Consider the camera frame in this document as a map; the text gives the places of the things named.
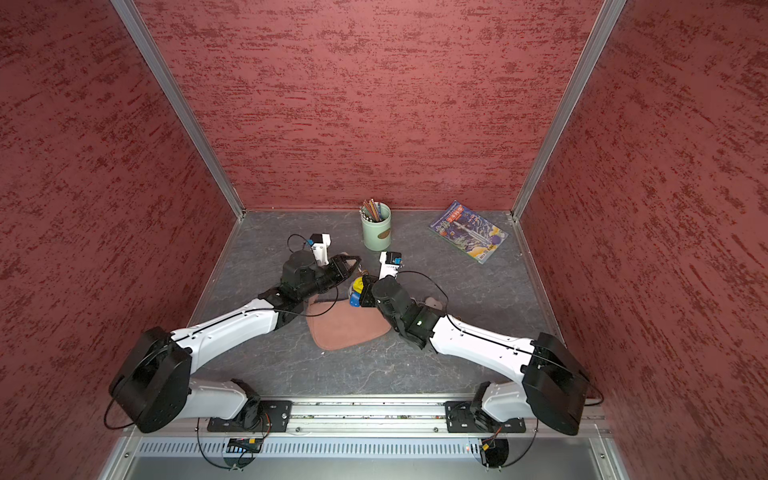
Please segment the white fluffy sheep charm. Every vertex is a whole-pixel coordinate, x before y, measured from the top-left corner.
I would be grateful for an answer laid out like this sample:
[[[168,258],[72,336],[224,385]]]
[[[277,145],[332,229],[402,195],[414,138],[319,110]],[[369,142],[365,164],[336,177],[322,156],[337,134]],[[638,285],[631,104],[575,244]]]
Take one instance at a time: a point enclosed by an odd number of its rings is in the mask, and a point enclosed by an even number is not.
[[[444,304],[433,297],[425,298],[422,304],[434,310],[445,311]]]

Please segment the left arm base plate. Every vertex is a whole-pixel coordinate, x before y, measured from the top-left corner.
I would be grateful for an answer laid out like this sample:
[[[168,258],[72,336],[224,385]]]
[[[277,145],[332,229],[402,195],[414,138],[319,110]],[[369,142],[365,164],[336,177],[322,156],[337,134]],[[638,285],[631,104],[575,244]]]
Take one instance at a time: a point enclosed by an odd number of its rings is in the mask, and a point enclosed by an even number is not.
[[[284,433],[291,419],[289,400],[247,402],[244,411],[233,419],[211,418],[206,430],[214,433]]]

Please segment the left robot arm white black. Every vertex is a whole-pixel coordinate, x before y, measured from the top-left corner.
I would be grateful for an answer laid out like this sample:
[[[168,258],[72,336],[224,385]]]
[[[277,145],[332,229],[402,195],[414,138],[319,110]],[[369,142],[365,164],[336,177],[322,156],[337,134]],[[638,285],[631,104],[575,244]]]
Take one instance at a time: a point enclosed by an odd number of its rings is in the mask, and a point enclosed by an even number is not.
[[[338,254],[321,266],[301,250],[283,265],[278,285],[242,307],[191,327],[144,331],[109,386],[112,403],[143,433],[176,419],[209,418],[240,431],[263,426],[260,395],[246,382],[214,382],[194,374],[219,355],[269,334],[304,315],[309,300],[337,289],[359,267],[358,256]]]

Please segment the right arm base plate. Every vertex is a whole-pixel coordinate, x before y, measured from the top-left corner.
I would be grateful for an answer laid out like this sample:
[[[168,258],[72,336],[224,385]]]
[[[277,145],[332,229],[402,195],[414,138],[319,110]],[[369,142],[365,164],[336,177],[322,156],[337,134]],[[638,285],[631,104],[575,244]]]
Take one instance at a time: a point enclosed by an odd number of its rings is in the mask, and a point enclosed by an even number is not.
[[[469,401],[447,401],[443,404],[449,433],[525,433],[522,418],[510,418],[499,422],[478,410],[473,412]]]

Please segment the yellow blue plush charm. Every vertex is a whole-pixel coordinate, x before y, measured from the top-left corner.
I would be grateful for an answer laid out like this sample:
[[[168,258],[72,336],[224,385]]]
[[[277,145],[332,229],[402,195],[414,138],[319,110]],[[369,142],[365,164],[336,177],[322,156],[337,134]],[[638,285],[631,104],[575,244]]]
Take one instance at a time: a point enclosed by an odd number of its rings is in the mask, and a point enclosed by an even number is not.
[[[349,304],[352,307],[360,307],[361,306],[361,297],[362,297],[363,289],[364,289],[364,281],[363,281],[363,277],[360,276],[360,277],[356,278],[352,282],[351,286],[349,287],[349,292],[348,292],[348,294],[349,294]]]

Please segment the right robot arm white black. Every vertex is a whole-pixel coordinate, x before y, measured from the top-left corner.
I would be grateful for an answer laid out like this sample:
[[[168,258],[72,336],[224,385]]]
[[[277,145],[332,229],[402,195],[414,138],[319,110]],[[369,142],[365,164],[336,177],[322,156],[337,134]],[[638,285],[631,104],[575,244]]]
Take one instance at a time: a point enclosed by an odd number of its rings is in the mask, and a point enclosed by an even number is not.
[[[578,433],[590,381],[557,337],[497,334],[414,300],[391,275],[363,278],[362,307],[375,307],[412,346],[458,357],[504,376],[481,383],[468,410],[475,427],[494,432],[513,419],[535,418],[564,435]]]

